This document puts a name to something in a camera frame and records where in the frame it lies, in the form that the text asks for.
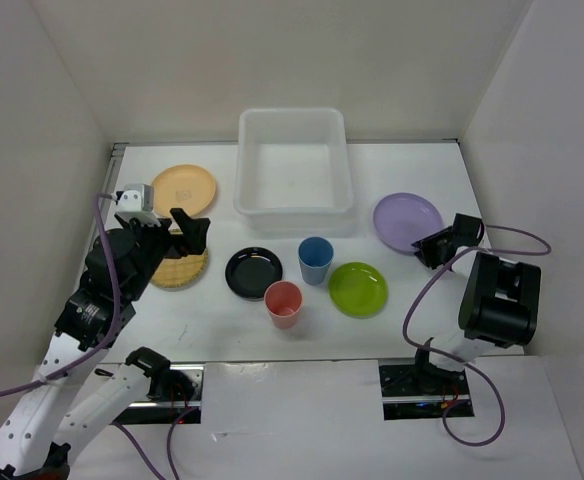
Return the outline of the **white plastic bin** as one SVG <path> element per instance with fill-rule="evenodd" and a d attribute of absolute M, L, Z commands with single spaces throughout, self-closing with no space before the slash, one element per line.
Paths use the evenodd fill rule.
<path fill-rule="evenodd" d="M 233 204 L 260 234 L 349 235 L 355 191 L 342 113 L 327 107 L 244 111 Z"/>

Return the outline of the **yellow woven pattern plate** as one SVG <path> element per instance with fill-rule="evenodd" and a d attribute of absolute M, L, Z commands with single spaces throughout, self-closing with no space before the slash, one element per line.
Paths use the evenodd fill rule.
<path fill-rule="evenodd" d="M 160 289 L 168 291 L 182 290 L 193 285 L 205 272 L 209 261 L 208 250 L 200 255 L 186 257 L 165 257 L 150 283 Z"/>

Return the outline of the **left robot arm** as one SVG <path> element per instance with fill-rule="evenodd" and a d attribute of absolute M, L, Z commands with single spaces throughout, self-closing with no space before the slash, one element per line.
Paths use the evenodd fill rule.
<path fill-rule="evenodd" d="M 65 479 L 87 444 L 141 395 L 186 400 L 193 392 L 166 357 L 139 347 L 96 393 L 73 403 L 161 262 L 204 253 L 210 227 L 180 208 L 167 218 L 136 212 L 116 219 L 118 228 L 101 230 L 93 242 L 33 380 L 15 390 L 21 398 L 0 427 L 0 479 Z"/>

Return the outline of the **pink plastic cup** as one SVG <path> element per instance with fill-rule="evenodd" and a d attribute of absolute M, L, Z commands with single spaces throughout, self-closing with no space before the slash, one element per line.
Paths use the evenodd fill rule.
<path fill-rule="evenodd" d="M 303 295 L 296 284 L 289 281 L 277 281 L 266 290 L 264 302 L 274 326 L 285 330 L 292 328 L 298 322 Z"/>

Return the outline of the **green plastic plate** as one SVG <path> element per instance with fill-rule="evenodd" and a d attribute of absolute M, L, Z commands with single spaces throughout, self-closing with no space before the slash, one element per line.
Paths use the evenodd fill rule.
<path fill-rule="evenodd" d="M 356 318 L 378 314 L 389 295 L 385 277 L 363 262 L 348 262 L 337 267 L 329 278 L 328 292 L 341 313 Z"/>

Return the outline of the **purple plastic plate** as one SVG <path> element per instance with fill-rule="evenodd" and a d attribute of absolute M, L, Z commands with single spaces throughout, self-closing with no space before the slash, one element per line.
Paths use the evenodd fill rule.
<path fill-rule="evenodd" d="M 407 192 L 381 198 L 373 209 L 372 223 L 383 244 L 404 255 L 413 255 L 413 246 L 444 228 L 438 209 L 427 199 Z"/>

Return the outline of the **black plate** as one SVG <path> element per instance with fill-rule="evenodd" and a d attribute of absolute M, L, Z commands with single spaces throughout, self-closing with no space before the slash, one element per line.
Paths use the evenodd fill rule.
<path fill-rule="evenodd" d="M 276 254 L 263 247 L 247 247 L 234 253 L 225 267 L 230 290 L 247 300 L 262 300 L 267 289 L 283 278 Z"/>

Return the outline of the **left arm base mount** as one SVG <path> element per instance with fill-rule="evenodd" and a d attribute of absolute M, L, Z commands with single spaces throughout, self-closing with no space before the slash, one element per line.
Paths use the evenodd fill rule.
<path fill-rule="evenodd" d="M 203 364 L 175 364 L 167 380 L 151 394 L 133 401 L 116 422 L 128 425 L 169 425 L 183 412 L 180 424 L 199 424 L 205 367 Z"/>

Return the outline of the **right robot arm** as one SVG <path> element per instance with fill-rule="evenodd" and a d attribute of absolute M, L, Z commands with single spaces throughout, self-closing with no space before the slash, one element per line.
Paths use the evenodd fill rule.
<path fill-rule="evenodd" d="M 467 247 L 475 255 L 458 313 L 458 329 L 419 347 L 410 381 L 425 394 L 452 392 L 464 367 L 493 348 L 528 345 L 537 327 L 541 269 L 479 251 L 483 220 L 464 214 L 451 226 L 412 243 L 418 260 L 432 270 L 452 269 Z"/>

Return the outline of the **orange plastic plate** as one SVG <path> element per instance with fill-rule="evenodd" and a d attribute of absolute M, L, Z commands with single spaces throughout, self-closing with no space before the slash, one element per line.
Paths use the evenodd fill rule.
<path fill-rule="evenodd" d="M 161 172 L 152 182 L 154 211 L 170 217 L 173 208 L 184 210 L 190 217 L 204 212 L 216 196 L 216 179 L 205 168 L 183 164 Z"/>

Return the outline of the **blue plastic cup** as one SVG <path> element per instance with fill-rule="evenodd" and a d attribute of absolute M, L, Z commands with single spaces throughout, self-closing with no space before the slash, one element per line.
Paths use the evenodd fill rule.
<path fill-rule="evenodd" d="M 298 247 L 298 259 L 303 281 L 319 285 L 327 276 L 334 257 L 332 244 L 323 237 L 304 239 Z"/>

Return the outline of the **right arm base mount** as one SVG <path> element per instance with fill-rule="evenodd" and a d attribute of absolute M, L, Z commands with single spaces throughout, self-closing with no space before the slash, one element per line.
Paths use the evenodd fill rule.
<path fill-rule="evenodd" d="M 378 370 L 385 421 L 441 419 L 449 407 L 449 418 L 474 416 L 464 371 L 427 377 L 405 359 L 380 360 Z"/>

